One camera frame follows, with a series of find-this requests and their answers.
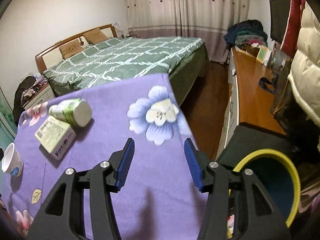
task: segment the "white wall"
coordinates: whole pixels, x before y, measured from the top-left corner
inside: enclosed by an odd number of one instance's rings
[[[38,53],[115,22],[127,30],[127,0],[13,0],[0,20],[0,86],[10,106],[20,78],[38,72]]]
[[[273,41],[271,41],[270,38],[271,21],[269,0],[250,0],[248,19],[257,19],[262,23],[264,32],[268,34],[268,47],[272,48]]]

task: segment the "cup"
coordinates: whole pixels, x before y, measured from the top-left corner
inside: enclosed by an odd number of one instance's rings
[[[11,176],[18,177],[23,170],[23,161],[17,152],[14,143],[10,143],[4,152],[1,165],[2,171],[10,173]]]

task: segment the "silver bolt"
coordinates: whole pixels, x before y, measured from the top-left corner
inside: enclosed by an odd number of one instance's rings
[[[219,167],[219,164],[218,164],[217,162],[210,162],[210,163],[209,163],[209,166],[210,166],[211,168],[218,168],[218,167]]]
[[[73,168],[66,169],[66,174],[71,175],[75,170]]]
[[[100,167],[102,167],[102,168],[106,168],[106,167],[108,167],[109,165],[110,165],[110,163],[107,162],[107,161],[104,161],[104,162],[100,163]]]
[[[250,169],[245,169],[244,173],[247,174],[248,176],[251,176],[253,174],[253,171]]]

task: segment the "yellow ring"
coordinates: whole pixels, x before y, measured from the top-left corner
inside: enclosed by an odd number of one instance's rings
[[[293,196],[293,204],[291,207],[291,211],[290,211],[289,217],[287,218],[287,221],[286,221],[287,227],[289,227],[292,224],[293,219],[297,214],[299,201],[300,201],[300,193],[301,193],[301,185],[300,185],[299,175],[298,175],[297,169],[294,166],[294,164],[292,163],[292,161],[287,156],[285,156],[283,153],[281,153],[279,151],[276,151],[273,149],[261,149],[261,150],[255,151],[253,153],[250,153],[249,155],[244,157],[238,163],[238,165],[233,169],[233,171],[240,172],[247,163],[249,163],[255,159],[258,159],[260,157],[267,157],[267,158],[269,157],[269,158],[273,158],[273,159],[279,161],[287,169],[287,171],[290,173],[290,176],[291,176],[291,179],[293,182],[294,196]]]

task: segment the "beige curtain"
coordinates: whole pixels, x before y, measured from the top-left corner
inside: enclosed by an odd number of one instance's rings
[[[223,36],[248,16],[249,0],[128,0],[129,32],[141,38],[203,38],[210,60],[224,62]]]

